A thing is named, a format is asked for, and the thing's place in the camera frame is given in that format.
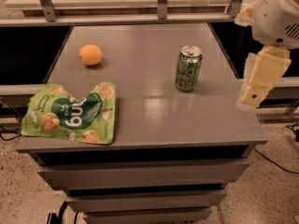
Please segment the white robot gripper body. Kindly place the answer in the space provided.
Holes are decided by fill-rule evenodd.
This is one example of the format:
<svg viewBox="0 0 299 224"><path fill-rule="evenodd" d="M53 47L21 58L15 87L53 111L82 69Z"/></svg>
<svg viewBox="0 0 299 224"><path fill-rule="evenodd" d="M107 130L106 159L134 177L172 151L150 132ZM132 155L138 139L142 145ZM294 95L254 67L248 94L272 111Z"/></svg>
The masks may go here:
<svg viewBox="0 0 299 224"><path fill-rule="evenodd" d="M258 0L252 36L263 45L299 48L299 0Z"/></svg>

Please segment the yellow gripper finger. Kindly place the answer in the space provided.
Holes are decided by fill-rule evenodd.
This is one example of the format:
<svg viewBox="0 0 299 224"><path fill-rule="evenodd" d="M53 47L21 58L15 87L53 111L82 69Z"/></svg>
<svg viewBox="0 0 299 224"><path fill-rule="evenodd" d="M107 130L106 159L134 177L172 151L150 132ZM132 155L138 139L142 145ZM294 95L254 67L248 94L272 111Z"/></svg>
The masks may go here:
<svg viewBox="0 0 299 224"><path fill-rule="evenodd" d="M257 54L248 55L236 102L238 109L249 111L260 106L289 68L290 53L284 47L263 46Z"/></svg>
<svg viewBox="0 0 299 224"><path fill-rule="evenodd" d="M254 3L244 7L236 16L235 24L243 27L251 26L254 8Z"/></svg>

